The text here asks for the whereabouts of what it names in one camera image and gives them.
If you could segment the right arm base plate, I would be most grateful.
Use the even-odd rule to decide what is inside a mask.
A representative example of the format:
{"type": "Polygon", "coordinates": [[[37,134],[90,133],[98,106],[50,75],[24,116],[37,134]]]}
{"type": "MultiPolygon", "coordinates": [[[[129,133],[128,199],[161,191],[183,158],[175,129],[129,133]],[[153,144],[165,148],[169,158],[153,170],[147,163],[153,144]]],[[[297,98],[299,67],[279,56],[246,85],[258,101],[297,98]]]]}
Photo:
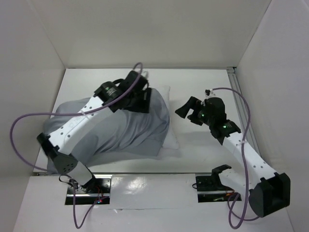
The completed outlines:
{"type": "Polygon", "coordinates": [[[211,175],[196,175],[196,182],[192,188],[197,191],[197,200],[199,203],[216,203],[234,200],[236,192],[227,186],[219,184],[211,175]]]}

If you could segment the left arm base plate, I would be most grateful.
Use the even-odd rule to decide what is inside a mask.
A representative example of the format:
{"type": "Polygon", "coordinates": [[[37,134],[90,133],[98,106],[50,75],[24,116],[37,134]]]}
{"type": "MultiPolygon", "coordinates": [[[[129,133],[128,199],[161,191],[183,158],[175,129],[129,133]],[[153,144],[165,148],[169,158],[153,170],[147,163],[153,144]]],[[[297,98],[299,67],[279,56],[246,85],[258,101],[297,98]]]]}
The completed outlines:
{"type": "Polygon", "coordinates": [[[94,202],[97,204],[110,204],[111,192],[111,175],[96,175],[97,183],[90,189],[85,189],[74,180],[63,181],[68,184],[65,205],[73,205],[73,191],[75,191],[75,204],[76,205],[92,205],[94,202]]]}

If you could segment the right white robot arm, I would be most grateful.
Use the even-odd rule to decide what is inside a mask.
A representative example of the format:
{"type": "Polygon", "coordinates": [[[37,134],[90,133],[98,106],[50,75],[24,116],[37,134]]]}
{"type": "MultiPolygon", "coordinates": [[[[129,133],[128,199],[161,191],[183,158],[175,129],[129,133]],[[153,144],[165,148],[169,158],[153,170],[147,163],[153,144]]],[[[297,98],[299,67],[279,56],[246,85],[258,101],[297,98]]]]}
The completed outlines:
{"type": "Polygon", "coordinates": [[[227,119],[225,104],[221,98],[211,97],[201,101],[190,97],[175,113],[196,125],[207,125],[220,145],[248,169],[249,178],[237,173],[227,164],[214,168],[211,172],[213,188],[230,187],[242,196],[248,193],[249,205],[260,218],[289,206],[289,176],[285,173],[279,174],[270,167],[243,139],[240,128],[227,119]]]}

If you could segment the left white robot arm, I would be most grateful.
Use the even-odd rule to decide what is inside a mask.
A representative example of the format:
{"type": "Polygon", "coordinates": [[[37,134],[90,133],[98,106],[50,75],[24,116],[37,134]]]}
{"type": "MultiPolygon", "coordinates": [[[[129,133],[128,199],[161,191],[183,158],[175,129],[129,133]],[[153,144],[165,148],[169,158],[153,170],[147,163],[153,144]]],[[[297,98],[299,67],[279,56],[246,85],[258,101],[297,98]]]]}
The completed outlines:
{"type": "Polygon", "coordinates": [[[98,186],[93,173],[72,151],[98,123],[119,110],[149,113],[151,89],[146,75],[131,70],[125,79],[108,81],[95,90],[85,106],[59,129],[50,134],[41,133],[37,141],[60,175],[78,183],[85,193],[98,186]]]}

